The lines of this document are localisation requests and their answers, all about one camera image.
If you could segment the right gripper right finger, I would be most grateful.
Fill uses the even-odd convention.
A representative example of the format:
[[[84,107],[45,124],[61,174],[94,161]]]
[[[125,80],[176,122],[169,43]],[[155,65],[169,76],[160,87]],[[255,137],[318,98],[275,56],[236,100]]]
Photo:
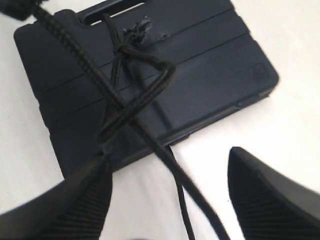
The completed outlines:
[[[228,157],[229,197],[246,240],[318,240],[320,195],[241,147]]]

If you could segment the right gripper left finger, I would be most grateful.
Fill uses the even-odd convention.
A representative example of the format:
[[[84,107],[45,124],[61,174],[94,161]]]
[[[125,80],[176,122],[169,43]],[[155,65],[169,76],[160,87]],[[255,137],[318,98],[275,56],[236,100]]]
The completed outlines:
[[[42,195],[0,216],[2,240],[98,240],[113,190],[110,159],[98,155]]]

